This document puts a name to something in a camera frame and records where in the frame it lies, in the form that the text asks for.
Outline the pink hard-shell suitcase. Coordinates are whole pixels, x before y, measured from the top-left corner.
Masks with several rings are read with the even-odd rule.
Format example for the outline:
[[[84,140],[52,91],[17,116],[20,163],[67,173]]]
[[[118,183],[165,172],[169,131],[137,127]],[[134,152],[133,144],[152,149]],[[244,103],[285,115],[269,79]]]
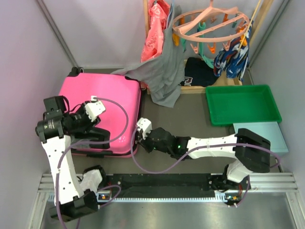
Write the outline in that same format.
[[[85,73],[73,67],[60,90],[71,108],[80,108],[83,102],[94,102],[89,107],[98,114],[99,123],[93,129],[93,141],[110,140],[104,145],[81,145],[71,149],[72,154],[103,158],[130,157],[137,145],[131,142],[132,133],[141,112],[141,89],[137,80],[126,76]]]

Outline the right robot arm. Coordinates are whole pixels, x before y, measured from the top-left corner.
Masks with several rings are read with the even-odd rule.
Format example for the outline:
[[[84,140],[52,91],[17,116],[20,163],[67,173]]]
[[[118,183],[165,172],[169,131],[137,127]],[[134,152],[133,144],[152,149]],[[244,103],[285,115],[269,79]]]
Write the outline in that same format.
[[[223,185],[229,189],[252,173],[268,173],[271,168],[270,141],[245,128],[225,137],[195,138],[173,136],[162,128],[147,131],[137,127],[133,139],[147,152],[157,150],[178,162],[204,157],[234,159],[225,167],[222,177]]]

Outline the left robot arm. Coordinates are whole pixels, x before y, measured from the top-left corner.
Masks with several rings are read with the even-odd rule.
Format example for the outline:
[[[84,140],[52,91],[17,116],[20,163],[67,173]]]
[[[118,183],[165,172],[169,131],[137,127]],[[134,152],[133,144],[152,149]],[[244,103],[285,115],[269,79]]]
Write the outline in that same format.
[[[71,137],[80,134],[87,139],[87,134],[93,134],[105,107],[101,101],[86,101],[70,113],[64,96],[44,99],[44,105],[46,111],[35,132],[46,152],[54,183],[55,206],[50,215],[60,222],[69,222],[97,212],[97,189],[108,184],[101,166],[86,169],[79,181],[71,156]]]

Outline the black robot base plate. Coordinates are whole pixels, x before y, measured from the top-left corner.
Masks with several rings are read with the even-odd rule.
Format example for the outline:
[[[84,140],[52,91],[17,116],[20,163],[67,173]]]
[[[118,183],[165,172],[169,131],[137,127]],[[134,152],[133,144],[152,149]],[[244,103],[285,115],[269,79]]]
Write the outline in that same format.
[[[212,174],[113,174],[106,185],[119,185],[118,198],[207,198],[215,191],[244,191],[247,179],[239,184]]]

